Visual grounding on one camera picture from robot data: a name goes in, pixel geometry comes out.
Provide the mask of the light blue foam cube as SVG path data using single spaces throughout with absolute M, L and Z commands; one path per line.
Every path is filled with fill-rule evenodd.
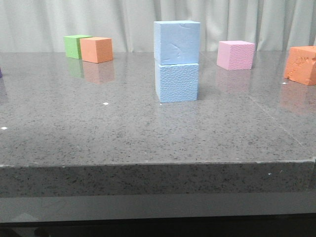
M 154 22 L 154 58 L 160 65 L 197 63 L 199 48 L 200 22 Z
M 197 100 L 198 63 L 160 65 L 155 62 L 156 93 L 160 102 Z

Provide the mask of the smooth orange foam cube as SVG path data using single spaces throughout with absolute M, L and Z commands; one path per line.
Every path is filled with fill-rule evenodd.
M 111 38 L 82 38 L 80 39 L 80 49 L 83 61 L 102 63 L 113 60 L 113 47 Z

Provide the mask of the pink foam cube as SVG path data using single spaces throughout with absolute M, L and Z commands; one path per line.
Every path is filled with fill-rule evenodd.
M 219 41 L 217 65 L 226 70 L 250 70 L 255 44 L 241 40 Z

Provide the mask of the green foam cube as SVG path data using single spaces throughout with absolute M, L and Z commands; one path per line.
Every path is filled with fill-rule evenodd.
M 65 53 L 67 57 L 81 59 L 80 39 L 91 38 L 88 35 L 64 36 Z

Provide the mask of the dented orange foam cube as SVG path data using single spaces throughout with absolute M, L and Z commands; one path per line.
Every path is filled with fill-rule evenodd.
M 291 47 L 284 70 L 284 78 L 304 85 L 315 85 L 316 47 Z

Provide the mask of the grey pleated curtain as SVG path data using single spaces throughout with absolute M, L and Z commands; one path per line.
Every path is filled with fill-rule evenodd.
M 155 21 L 201 23 L 200 48 L 221 40 L 287 50 L 316 42 L 313 0 L 3 0 L 1 52 L 62 52 L 63 37 L 109 37 L 115 52 L 153 50 Z

